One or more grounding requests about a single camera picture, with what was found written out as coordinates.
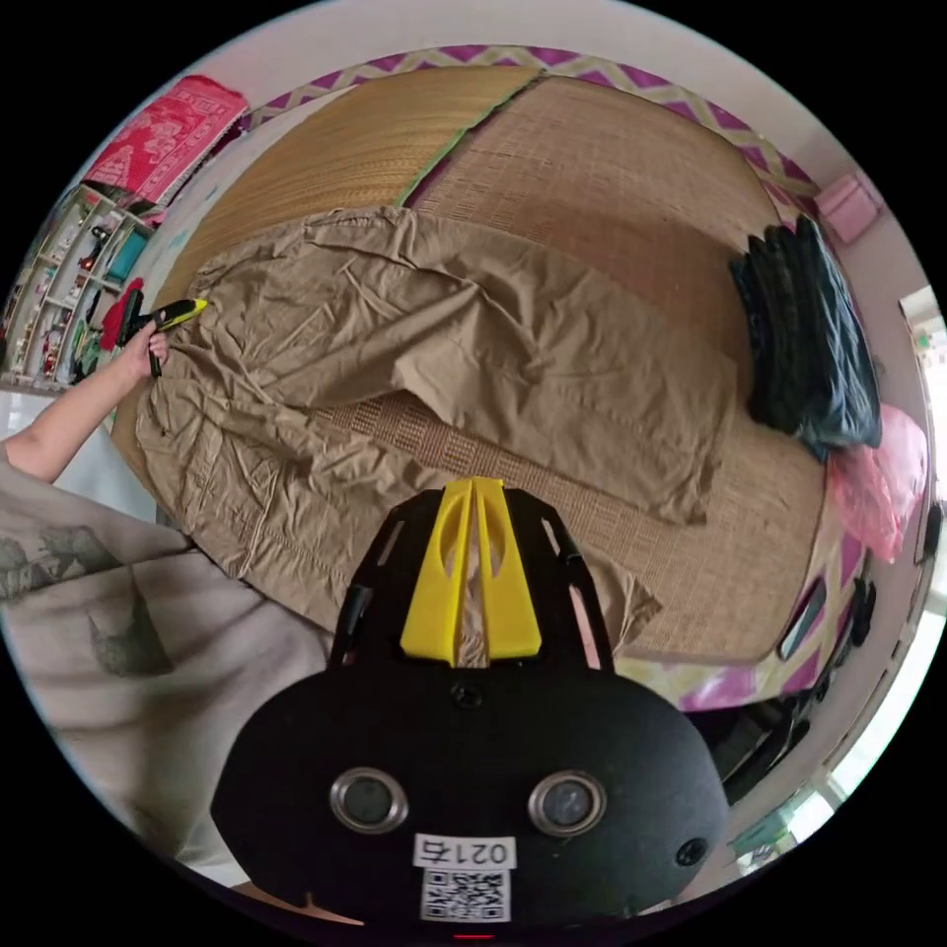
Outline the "person's left hand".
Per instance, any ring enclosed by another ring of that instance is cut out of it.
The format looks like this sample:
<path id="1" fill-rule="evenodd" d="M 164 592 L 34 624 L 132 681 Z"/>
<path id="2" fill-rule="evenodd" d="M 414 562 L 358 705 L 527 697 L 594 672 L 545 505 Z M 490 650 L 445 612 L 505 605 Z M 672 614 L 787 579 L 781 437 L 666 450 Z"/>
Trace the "person's left hand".
<path id="1" fill-rule="evenodd" d="M 162 368 L 169 354 L 166 335 L 158 330 L 154 320 L 149 321 L 121 349 L 107 367 L 122 393 L 133 390 L 152 376 L 152 363 Z"/>

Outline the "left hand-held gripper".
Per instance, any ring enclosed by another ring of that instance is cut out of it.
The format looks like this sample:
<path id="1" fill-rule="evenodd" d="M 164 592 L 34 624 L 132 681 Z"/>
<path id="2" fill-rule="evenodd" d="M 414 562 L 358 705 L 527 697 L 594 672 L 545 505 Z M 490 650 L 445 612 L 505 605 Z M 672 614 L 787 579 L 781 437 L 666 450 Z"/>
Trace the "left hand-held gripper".
<path id="1" fill-rule="evenodd" d="M 154 321 L 157 328 L 174 328 L 196 318 L 207 306 L 203 299 L 180 299 L 167 304 L 160 311 L 148 314 L 143 308 L 144 293 L 141 289 L 134 289 L 127 300 L 118 336 L 118 354 L 128 341 L 141 330 L 149 321 Z M 152 363 L 153 379 L 162 376 L 162 368 Z"/>

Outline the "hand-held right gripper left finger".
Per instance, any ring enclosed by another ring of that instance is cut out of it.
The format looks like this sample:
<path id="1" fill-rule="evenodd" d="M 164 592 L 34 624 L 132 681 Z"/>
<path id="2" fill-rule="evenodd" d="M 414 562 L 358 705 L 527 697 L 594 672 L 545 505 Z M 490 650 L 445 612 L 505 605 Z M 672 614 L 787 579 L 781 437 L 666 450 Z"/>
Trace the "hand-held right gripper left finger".
<path id="1" fill-rule="evenodd" d="M 401 631 L 408 658 L 456 660 L 467 591 L 474 483 L 450 482 L 438 501 Z"/>

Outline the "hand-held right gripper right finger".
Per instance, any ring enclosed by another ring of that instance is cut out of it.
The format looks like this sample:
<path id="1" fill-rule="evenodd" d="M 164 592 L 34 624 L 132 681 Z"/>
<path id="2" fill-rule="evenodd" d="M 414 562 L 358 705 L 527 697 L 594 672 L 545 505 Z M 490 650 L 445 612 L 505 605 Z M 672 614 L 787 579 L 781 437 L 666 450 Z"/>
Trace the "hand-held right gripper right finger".
<path id="1" fill-rule="evenodd" d="M 476 477 L 482 624 L 488 657 L 536 657 L 542 637 L 503 482 Z"/>

